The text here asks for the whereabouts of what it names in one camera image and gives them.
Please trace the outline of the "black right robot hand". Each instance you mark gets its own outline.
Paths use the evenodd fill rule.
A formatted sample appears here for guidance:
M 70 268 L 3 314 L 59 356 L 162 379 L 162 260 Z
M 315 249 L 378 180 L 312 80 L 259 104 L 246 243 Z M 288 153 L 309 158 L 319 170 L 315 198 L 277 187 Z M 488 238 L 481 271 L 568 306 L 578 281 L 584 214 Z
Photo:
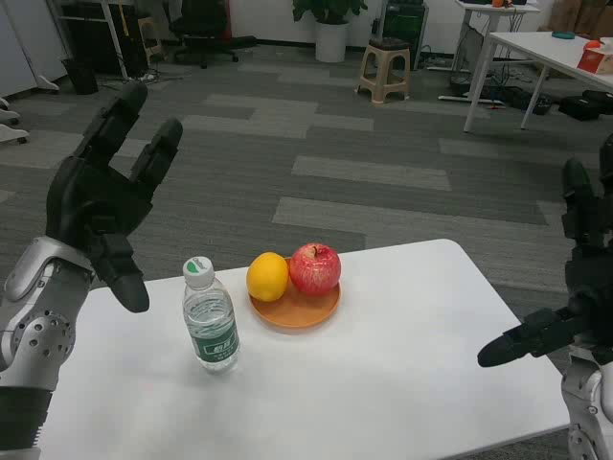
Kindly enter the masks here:
M 548 355 L 566 346 L 587 348 L 599 365 L 612 362 L 612 138 L 600 149 L 603 195 L 593 191 L 576 158 L 562 169 L 564 236 L 575 242 L 565 264 L 568 302 L 559 310 L 538 310 L 492 340 L 478 354 L 484 368 L 527 354 Z

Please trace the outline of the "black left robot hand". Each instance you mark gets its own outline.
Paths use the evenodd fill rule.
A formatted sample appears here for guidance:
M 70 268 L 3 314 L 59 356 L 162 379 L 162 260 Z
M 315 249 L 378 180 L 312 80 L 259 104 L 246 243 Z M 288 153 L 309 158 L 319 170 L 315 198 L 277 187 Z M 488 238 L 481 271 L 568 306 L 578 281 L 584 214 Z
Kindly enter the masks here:
M 46 202 L 47 236 L 81 251 L 117 300 L 135 313 L 147 311 L 149 299 L 127 238 L 150 212 L 183 134 L 181 123 L 170 118 L 142 149 L 129 176 L 111 167 L 147 97 L 146 85 L 132 81 L 99 110 L 61 162 Z

